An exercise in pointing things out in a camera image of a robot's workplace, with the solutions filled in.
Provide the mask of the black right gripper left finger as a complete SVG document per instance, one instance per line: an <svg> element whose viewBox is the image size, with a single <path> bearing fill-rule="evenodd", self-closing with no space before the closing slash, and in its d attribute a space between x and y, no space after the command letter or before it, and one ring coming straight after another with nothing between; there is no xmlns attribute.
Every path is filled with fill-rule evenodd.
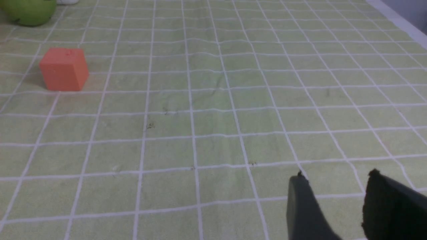
<svg viewBox="0 0 427 240"><path fill-rule="evenodd" d="M302 171L289 179L286 219L289 240L341 239L327 222Z"/></svg>

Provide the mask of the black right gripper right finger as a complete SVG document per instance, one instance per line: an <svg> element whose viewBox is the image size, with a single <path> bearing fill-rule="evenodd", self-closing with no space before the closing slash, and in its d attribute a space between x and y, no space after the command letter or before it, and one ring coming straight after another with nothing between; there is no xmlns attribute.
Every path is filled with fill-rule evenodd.
<svg viewBox="0 0 427 240"><path fill-rule="evenodd" d="M373 169L369 172L362 228L368 240L425 240L425 195Z"/></svg>

